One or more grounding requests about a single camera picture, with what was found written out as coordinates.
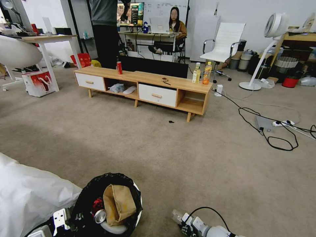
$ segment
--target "white desk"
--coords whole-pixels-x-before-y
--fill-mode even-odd
[[[45,44],[46,43],[53,43],[53,42],[69,41],[71,49],[72,49],[72,52],[73,52],[73,54],[75,56],[75,59],[76,59],[77,66],[80,69],[81,68],[81,64],[80,64],[80,60],[78,58],[78,54],[77,54],[76,48],[75,48],[74,43],[73,43],[73,39],[72,39],[73,37],[77,37],[77,36],[76,35],[52,35],[52,36],[22,37],[22,40],[24,42],[27,42],[27,43],[38,43],[39,44],[39,46],[40,46],[40,48],[42,50],[42,53],[43,53],[43,57],[44,57],[44,60],[45,60],[46,66],[47,66],[47,70],[48,70],[48,72],[50,74],[50,77],[52,79],[52,83],[54,85],[54,88],[55,88],[56,92],[59,91],[59,87],[58,87],[58,84],[57,84],[57,81],[56,81],[56,78],[55,78],[55,75],[54,75],[54,72],[53,72],[52,65],[50,64],[50,59],[49,59],[48,53],[46,51]]]
[[[150,46],[154,41],[165,41],[165,42],[173,42],[173,51],[175,50],[175,39],[179,33],[172,33],[172,34],[144,34],[143,32],[124,32],[119,31],[120,35],[124,35],[124,42],[125,46],[127,47],[127,41],[130,40],[132,42],[135,42],[135,51],[127,51],[128,55],[131,57],[137,57],[137,58],[147,58],[147,59],[155,59],[155,60],[162,60],[162,61],[169,61],[173,62],[175,53],[172,55],[159,55],[159,54],[153,54],[151,52],[137,52],[137,44],[139,45],[140,40],[148,41],[146,44],[141,44],[142,46]]]

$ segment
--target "drawer handle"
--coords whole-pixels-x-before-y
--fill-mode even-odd
[[[152,95],[153,97],[157,97],[157,98],[160,98],[160,99],[162,98],[161,95],[157,95],[157,94],[154,94],[154,93],[152,93],[151,95]]]

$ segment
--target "long black hair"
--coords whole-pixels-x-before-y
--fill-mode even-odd
[[[170,19],[169,19],[169,26],[171,26],[171,24],[172,24],[171,12],[172,12],[174,9],[175,9],[175,10],[177,11],[177,13],[178,13],[177,19],[175,20],[175,21],[176,21],[176,23],[175,23],[175,31],[177,32],[177,31],[179,30],[179,27],[180,27],[179,8],[177,8],[177,7],[171,8],[171,11],[170,11]]]

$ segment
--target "woman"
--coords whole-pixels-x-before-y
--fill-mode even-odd
[[[171,32],[179,32],[176,37],[176,51],[179,51],[179,46],[183,44],[184,39],[187,37],[187,28],[184,23],[179,20],[179,8],[173,7],[170,11],[169,27]],[[162,54],[164,52],[172,52],[173,43],[172,42],[163,42],[158,41],[154,42],[154,46],[149,46],[148,49],[156,54]]]

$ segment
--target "laptop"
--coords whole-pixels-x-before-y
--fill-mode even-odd
[[[150,28],[152,34],[173,34],[170,32],[169,19],[163,16],[151,17]]]

